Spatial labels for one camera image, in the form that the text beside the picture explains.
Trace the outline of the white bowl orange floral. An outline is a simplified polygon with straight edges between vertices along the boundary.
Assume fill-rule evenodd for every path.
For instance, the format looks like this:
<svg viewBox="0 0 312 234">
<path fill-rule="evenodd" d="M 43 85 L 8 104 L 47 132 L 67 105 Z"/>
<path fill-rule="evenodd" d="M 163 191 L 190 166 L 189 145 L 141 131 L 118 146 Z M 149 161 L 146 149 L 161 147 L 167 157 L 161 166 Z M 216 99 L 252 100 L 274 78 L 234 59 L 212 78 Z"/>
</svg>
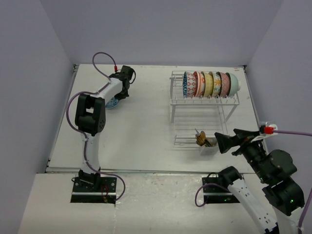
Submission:
<svg viewBox="0 0 312 234">
<path fill-rule="evenodd" d="M 194 71 L 193 74 L 197 80 L 195 97 L 202 97 L 205 92 L 205 77 L 202 72 Z"/>
</svg>

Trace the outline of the white bowl yellow dots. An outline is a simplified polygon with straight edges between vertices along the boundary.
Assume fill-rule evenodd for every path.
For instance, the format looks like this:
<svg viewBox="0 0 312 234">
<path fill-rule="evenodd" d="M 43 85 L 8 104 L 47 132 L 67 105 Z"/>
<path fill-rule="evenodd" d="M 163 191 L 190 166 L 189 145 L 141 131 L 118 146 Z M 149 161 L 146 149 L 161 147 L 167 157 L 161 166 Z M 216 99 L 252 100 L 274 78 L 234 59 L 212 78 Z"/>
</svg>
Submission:
<svg viewBox="0 0 312 234">
<path fill-rule="evenodd" d="M 205 90 L 204 90 L 204 97 L 212 96 L 213 89 L 214 89 L 214 79 L 212 73 L 209 72 L 201 72 L 201 74 L 205 78 Z"/>
</svg>

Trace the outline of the red geometric pattern bowl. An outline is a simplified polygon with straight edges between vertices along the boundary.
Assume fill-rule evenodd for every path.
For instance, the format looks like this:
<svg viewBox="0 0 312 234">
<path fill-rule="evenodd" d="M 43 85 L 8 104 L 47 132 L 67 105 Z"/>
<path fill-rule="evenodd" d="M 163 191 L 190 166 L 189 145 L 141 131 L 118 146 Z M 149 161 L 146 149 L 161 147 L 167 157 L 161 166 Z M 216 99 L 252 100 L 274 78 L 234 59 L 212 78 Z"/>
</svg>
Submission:
<svg viewBox="0 0 312 234">
<path fill-rule="evenodd" d="M 228 73 L 219 72 L 219 75 L 221 77 L 221 92 L 220 96 L 223 98 L 225 96 L 228 96 L 231 89 L 231 78 Z"/>
</svg>

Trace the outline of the white bowl pink diamond pattern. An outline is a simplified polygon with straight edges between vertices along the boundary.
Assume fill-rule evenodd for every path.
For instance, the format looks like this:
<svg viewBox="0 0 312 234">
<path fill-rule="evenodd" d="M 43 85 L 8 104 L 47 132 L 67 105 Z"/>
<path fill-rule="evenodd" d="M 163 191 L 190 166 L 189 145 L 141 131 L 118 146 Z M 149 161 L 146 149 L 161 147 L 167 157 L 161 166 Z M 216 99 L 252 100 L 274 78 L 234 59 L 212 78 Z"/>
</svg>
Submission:
<svg viewBox="0 0 312 234">
<path fill-rule="evenodd" d="M 182 91 L 185 98 L 191 98 L 195 95 L 196 92 L 196 78 L 193 73 L 184 72 L 183 82 L 182 82 Z"/>
</svg>

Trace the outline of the white bowl blue floral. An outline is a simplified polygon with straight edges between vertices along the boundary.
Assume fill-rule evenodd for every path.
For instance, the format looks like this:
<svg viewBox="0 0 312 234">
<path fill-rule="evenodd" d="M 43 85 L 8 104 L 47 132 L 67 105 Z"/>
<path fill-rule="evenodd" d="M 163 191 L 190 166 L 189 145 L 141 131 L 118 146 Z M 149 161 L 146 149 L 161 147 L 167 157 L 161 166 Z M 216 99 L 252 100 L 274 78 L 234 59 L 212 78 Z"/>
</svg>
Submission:
<svg viewBox="0 0 312 234">
<path fill-rule="evenodd" d="M 106 109 L 113 109 L 113 108 L 117 107 L 118 103 L 119 103 L 119 100 L 116 99 L 115 97 L 113 97 L 105 104 L 105 108 Z"/>
</svg>

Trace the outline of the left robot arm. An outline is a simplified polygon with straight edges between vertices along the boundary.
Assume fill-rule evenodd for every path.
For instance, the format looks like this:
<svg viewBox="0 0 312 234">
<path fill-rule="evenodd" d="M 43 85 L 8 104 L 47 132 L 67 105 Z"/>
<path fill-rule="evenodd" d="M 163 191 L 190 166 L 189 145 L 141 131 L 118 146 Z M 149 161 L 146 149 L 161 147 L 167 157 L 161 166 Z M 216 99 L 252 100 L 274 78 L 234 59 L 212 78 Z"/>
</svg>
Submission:
<svg viewBox="0 0 312 234">
<path fill-rule="evenodd" d="M 133 68 L 123 65 L 119 72 L 109 76 L 108 83 L 98 91 L 78 95 L 75 125 L 84 136 L 83 164 L 78 178 L 91 192 L 101 187 L 98 152 L 100 134 L 106 124 L 106 102 L 127 98 L 131 79 L 135 76 Z"/>
</svg>

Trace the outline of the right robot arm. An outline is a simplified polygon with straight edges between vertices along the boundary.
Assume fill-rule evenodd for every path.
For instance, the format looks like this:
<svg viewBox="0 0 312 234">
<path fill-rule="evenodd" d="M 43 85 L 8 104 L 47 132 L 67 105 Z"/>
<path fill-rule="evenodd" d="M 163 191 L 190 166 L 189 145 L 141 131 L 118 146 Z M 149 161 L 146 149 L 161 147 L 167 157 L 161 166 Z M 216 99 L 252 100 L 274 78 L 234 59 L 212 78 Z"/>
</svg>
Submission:
<svg viewBox="0 0 312 234">
<path fill-rule="evenodd" d="M 292 179 L 297 171 L 289 153 L 264 150 L 263 139 L 282 133 L 275 125 L 262 125 L 258 131 L 234 129 L 234 136 L 215 133 L 219 151 L 224 154 L 232 147 L 232 155 L 243 155 L 260 182 L 265 184 L 262 191 L 271 204 L 276 221 L 269 221 L 264 208 L 250 195 L 238 170 L 230 166 L 218 173 L 217 185 L 220 190 L 230 191 L 243 205 L 262 234 L 301 234 L 303 219 L 309 202 L 305 201 L 301 187 Z"/>
</svg>

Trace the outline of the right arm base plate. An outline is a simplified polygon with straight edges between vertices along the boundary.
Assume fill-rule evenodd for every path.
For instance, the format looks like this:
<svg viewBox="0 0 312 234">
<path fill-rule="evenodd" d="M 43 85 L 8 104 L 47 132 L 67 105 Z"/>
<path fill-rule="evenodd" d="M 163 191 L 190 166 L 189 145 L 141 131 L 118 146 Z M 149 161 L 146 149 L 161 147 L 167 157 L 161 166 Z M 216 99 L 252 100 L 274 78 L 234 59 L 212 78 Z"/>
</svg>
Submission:
<svg viewBox="0 0 312 234">
<path fill-rule="evenodd" d="M 202 177 L 202 185 L 205 184 L 217 184 L 224 187 L 222 178 L 219 178 L 217 173 L 209 173 L 207 176 Z M 239 203 L 238 199 L 230 192 L 217 187 L 215 185 L 210 185 L 202 189 L 203 198 L 205 204 L 231 204 Z"/>
</svg>

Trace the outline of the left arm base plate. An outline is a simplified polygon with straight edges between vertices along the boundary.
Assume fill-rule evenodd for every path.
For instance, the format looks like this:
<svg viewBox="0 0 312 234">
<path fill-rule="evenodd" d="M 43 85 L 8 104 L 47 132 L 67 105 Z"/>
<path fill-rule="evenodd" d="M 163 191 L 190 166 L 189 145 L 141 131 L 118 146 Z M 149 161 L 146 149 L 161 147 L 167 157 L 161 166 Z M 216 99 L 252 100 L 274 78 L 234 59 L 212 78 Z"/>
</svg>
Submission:
<svg viewBox="0 0 312 234">
<path fill-rule="evenodd" d="M 80 180 L 78 177 L 74 177 L 72 182 L 71 203 L 116 203 L 116 177 L 101 177 L 99 182 L 95 184 L 90 184 Z"/>
</svg>

